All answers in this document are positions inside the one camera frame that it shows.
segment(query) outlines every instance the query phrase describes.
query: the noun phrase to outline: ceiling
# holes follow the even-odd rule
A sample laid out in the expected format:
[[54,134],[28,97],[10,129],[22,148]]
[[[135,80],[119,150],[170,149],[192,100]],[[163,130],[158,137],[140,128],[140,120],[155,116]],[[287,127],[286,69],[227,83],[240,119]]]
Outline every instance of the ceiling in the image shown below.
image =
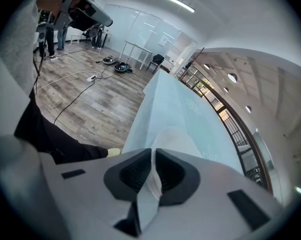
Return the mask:
[[[294,145],[294,152],[301,151],[300,78],[279,66],[269,66],[253,57],[234,53],[204,52],[196,62],[222,90],[234,87],[247,97],[257,98],[260,106],[271,111],[278,120],[286,138]],[[203,64],[209,64],[212,70],[207,70]],[[228,78],[230,73],[237,75],[237,83]]]

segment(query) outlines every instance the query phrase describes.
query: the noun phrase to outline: metal railing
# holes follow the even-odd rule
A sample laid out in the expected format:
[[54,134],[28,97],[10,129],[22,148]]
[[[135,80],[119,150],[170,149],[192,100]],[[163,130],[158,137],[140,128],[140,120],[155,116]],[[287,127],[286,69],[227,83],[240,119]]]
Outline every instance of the metal railing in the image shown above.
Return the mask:
[[[185,80],[185,77],[187,80],[193,79],[195,81],[192,82],[193,84],[189,84],[190,81],[187,82],[187,80]],[[214,90],[214,87],[210,82],[209,84],[207,83],[208,80],[204,81],[198,78],[188,69],[182,73],[178,80],[189,87],[191,90],[193,90],[200,97],[205,97],[211,107],[215,110],[234,144],[244,175],[273,194],[270,175],[260,148],[256,143],[253,135],[251,134],[243,120],[240,118],[240,116],[236,113],[236,111],[223,97],[218,94],[217,91]],[[214,95],[215,99],[212,102],[210,102],[206,97],[205,94],[207,92],[203,93],[200,90],[194,90],[198,83],[201,83],[203,88],[207,89]],[[246,170],[243,155],[246,156],[247,154],[249,154],[248,152],[252,152],[257,166],[252,169]]]

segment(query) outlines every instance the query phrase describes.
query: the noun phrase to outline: laminate flooring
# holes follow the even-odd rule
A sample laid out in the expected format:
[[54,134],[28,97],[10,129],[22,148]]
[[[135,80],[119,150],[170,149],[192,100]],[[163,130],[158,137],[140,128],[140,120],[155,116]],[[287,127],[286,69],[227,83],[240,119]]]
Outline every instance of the laminate flooring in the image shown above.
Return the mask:
[[[79,71],[97,72],[98,78],[114,75],[96,80],[58,117],[55,124],[80,143],[121,149],[144,98],[143,89],[153,75],[138,68],[133,68],[132,75],[116,73],[113,66],[96,62],[110,55],[118,57],[119,53],[107,48],[87,49],[88,45],[84,42],[79,45],[66,43],[65,51],[56,51],[55,45],[58,56],[73,53],[54,62],[44,60],[37,89]],[[42,115],[53,123],[58,114],[92,84],[86,79],[95,75],[94,72],[78,73],[39,90],[36,102]]]

